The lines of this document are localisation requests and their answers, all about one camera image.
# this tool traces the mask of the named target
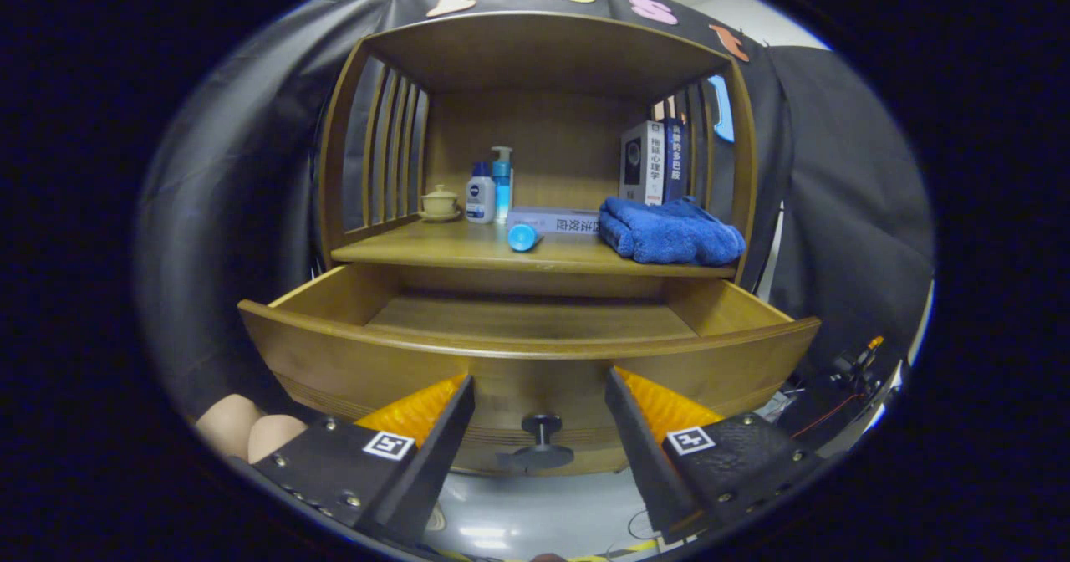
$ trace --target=beige ball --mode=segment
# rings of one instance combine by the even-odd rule
[[[194,427],[220,454],[247,460],[249,432],[262,415],[253,401],[241,395],[228,395],[211,406]]]
[[[249,464],[256,464],[272,452],[290,443],[294,437],[308,428],[305,422],[291,414],[265,414],[253,425],[247,442]]]

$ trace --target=drawer front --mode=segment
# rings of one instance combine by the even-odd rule
[[[626,459],[603,402],[610,367],[645,376],[731,416],[756,409],[773,396],[820,325],[816,319],[800,319],[727,336],[683,339],[694,340],[696,346],[641,356],[547,359],[529,352],[524,359],[468,349],[460,341],[423,348],[391,344],[365,337],[358,326],[345,330],[255,304],[243,303],[242,312],[265,363],[290,395],[346,420],[356,420],[439,380],[471,374],[476,410],[455,468],[478,473],[503,472],[498,454],[534,443],[520,430],[524,414],[534,412],[560,414],[564,430],[552,442],[576,452],[576,461],[549,473],[618,470]]]

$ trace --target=saucer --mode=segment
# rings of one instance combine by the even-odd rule
[[[423,216],[425,222],[429,224],[440,224],[440,223],[450,222],[452,219],[456,219],[461,214],[460,209],[454,212],[447,212],[446,215],[431,215],[430,212],[426,211],[417,211],[417,212],[419,212],[419,215]]]

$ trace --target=standing book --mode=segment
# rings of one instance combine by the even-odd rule
[[[621,136],[620,197],[661,204],[664,194],[664,126],[645,120]]]
[[[672,202],[687,196],[687,179],[690,170],[687,131],[684,121],[675,117],[664,117],[666,170],[662,202]]]

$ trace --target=book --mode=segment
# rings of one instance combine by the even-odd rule
[[[620,197],[661,204],[664,194],[664,126],[645,120],[621,136]]]
[[[679,200],[687,196],[687,180],[691,168],[688,154],[687,128],[684,121],[675,117],[664,117],[666,169],[662,203]]]
[[[597,234],[598,212],[578,209],[517,207],[509,210],[508,229],[516,224],[531,226],[542,233]]]

